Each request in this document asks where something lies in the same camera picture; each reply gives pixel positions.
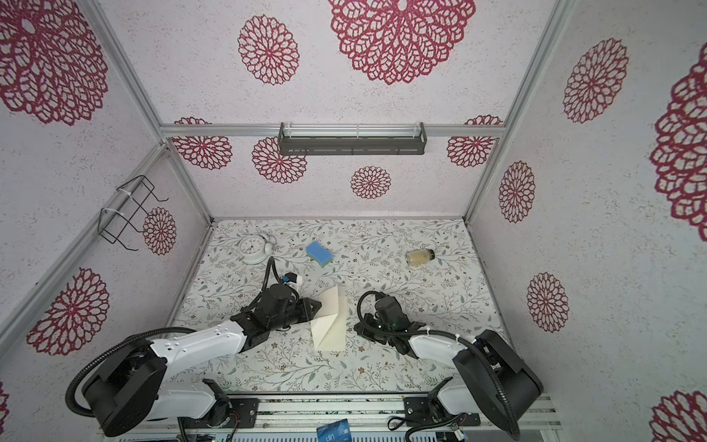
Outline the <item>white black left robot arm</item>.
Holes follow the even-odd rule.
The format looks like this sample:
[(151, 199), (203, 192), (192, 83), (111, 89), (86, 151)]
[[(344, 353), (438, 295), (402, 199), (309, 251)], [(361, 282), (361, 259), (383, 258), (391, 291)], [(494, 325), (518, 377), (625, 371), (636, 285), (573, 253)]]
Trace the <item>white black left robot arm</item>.
[(200, 420), (220, 427), (234, 415), (228, 394), (213, 379), (186, 384), (174, 377), (208, 360), (238, 355), (265, 343), (271, 332), (311, 322), (322, 303), (292, 287), (261, 291), (254, 307), (211, 328), (166, 327), (130, 336), (82, 368), (66, 389), (74, 414), (95, 418), (115, 438), (145, 421)]

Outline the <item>cream square paper sheet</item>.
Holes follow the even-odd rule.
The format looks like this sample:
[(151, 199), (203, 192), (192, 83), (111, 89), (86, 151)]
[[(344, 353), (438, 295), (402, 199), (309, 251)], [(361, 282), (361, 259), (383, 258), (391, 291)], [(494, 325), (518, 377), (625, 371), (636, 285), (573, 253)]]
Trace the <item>cream square paper sheet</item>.
[(314, 348), (320, 352), (342, 352), (346, 349), (348, 302), (339, 287), (320, 294), (321, 309), (310, 322)]

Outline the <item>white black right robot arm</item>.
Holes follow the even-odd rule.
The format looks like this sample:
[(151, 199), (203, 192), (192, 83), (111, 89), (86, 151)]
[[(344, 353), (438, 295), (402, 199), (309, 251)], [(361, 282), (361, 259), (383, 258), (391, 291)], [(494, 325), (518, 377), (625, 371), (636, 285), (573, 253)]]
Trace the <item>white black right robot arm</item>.
[(521, 439), (519, 419), (543, 394), (542, 382), (496, 331), (465, 338), (414, 322), (394, 296), (367, 291), (357, 300), (356, 333), (399, 354), (449, 366), (456, 374), (427, 394), (428, 418), (408, 418), (405, 439), (449, 427), (459, 433), (472, 415), (485, 417), (512, 440)]

